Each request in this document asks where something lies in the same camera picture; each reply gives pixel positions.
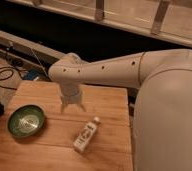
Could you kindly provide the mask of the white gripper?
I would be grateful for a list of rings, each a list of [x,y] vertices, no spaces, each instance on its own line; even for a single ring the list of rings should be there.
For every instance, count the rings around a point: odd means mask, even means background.
[[[82,101],[82,92],[78,84],[61,84],[61,100],[62,103],[60,107],[61,114],[64,113],[67,105],[69,104],[78,104],[78,106],[86,112],[85,106],[81,103]]]

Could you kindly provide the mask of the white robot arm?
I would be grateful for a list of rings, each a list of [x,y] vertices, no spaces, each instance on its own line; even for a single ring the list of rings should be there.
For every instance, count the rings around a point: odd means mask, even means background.
[[[69,53],[49,68],[62,105],[81,102],[81,84],[136,88],[135,171],[192,171],[192,50],[141,52],[85,62]]]

